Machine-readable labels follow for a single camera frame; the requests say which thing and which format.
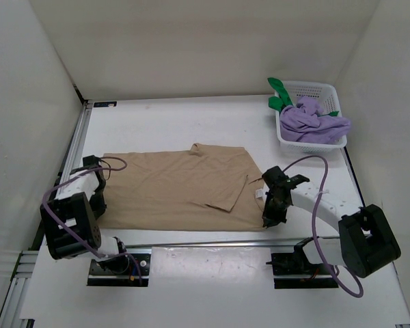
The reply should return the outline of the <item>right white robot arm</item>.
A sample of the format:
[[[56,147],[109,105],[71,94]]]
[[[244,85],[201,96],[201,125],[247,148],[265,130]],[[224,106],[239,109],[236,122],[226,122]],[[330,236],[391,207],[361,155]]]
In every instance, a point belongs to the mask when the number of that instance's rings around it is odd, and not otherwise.
[[[306,272],[316,266],[343,266],[365,278],[400,257],[400,246],[377,205],[360,207],[341,200],[321,191],[301,174],[285,175],[278,166],[263,173],[262,179],[268,187],[264,227],[285,223],[288,208],[294,206],[312,213],[338,233],[336,238],[317,234],[296,244],[287,259],[275,262],[283,270]]]

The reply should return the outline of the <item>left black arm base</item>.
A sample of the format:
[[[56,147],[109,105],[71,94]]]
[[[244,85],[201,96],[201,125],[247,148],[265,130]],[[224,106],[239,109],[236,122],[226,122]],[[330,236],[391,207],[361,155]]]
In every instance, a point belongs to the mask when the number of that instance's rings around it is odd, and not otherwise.
[[[93,287],[148,287],[152,251],[150,248],[132,248],[127,256],[106,261],[92,260],[87,275],[87,286]]]

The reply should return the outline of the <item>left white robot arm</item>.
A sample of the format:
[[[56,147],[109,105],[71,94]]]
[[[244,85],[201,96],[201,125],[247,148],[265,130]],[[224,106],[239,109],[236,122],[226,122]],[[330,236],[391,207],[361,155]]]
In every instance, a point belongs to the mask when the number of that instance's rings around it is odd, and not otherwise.
[[[89,255],[105,262],[128,256],[117,237],[106,237],[98,219],[107,205],[105,172],[120,172],[127,162],[116,156],[87,156],[81,167],[72,169],[69,178],[42,196],[40,214],[46,244],[55,260]]]

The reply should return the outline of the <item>beige t shirt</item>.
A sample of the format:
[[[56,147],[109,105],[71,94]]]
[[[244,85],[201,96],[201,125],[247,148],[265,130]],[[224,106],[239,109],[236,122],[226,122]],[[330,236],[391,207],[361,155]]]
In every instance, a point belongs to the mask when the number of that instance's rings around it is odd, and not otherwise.
[[[263,229],[262,172],[243,147],[195,143],[117,155],[128,164],[104,190],[101,228],[248,232]]]

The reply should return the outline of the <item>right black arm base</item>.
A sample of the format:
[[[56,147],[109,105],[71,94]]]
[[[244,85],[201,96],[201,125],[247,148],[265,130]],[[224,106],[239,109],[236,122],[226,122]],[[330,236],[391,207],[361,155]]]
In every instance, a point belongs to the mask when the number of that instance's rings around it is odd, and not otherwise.
[[[276,290],[338,288],[325,265],[299,261],[293,253],[272,253],[266,264],[272,267]]]

